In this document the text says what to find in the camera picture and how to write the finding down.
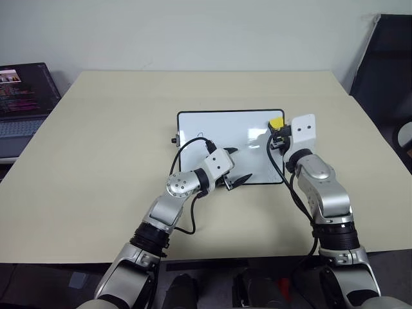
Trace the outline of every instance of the red object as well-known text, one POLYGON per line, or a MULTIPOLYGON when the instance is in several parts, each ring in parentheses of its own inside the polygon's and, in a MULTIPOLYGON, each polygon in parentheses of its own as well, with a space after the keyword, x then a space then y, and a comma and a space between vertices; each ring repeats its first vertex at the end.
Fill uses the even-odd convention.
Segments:
POLYGON ((283 295, 283 297, 290 302, 292 299, 290 298, 289 295, 289 286, 290 286, 290 281, 288 278, 281 278, 277 281, 277 285, 283 295))

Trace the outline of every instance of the whiteboard frame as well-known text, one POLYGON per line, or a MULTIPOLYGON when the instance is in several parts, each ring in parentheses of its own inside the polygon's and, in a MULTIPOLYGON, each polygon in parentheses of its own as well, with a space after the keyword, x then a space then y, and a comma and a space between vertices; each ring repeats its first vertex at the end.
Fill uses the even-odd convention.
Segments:
MULTIPOLYGON (((180 124, 179 124, 179 116, 182 113, 230 113, 230 112, 253 112, 253 111, 280 111, 282 113, 282 119, 283 119, 283 125, 285 124, 285 112, 283 109, 279 108, 269 108, 269 109, 222 109, 222 110, 214 110, 214 111, 179 111, 176 120, 177 120, 177 134, 176 134, 176 145, 178 149, 182 145, 180 145, 180 124)), ((281 154, 282 157, 282 173, 285 175, 285 163, 283 161, 283 155, 281 154)), ((181 162, 180 162, 180 156, 178 158, 179 161, 179 171, 182 171, 181 167, 181 162)), ((281 180, 280 182, 263 182, 263 183, 244 183, 243 185, 279 185, 282 184, 283 181, 281 180)))

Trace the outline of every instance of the laptop screen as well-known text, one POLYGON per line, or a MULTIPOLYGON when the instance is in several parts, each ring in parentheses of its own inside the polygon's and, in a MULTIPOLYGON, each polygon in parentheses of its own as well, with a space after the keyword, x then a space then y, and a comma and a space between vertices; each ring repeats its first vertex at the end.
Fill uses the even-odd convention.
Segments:
POLYGON ((48 115, 60 99, 45 63, 0 66, 0 118, 48 115))

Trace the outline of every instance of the laptop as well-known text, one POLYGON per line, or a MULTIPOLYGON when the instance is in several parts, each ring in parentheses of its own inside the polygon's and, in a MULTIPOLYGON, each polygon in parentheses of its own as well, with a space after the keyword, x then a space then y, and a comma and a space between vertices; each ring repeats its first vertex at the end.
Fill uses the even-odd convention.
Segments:
POLYGON ((0 66, 0 163, 19 157, 60 99, 45 63, 0 66))

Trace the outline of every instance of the white wall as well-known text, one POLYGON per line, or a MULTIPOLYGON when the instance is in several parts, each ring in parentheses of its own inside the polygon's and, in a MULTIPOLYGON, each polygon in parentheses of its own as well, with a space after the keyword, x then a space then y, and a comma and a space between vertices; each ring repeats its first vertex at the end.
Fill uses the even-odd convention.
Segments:
POLYGON ((0 0, 0 64, 82 70, 332 70, 346 89, 377 13, 412 0, 0 0))

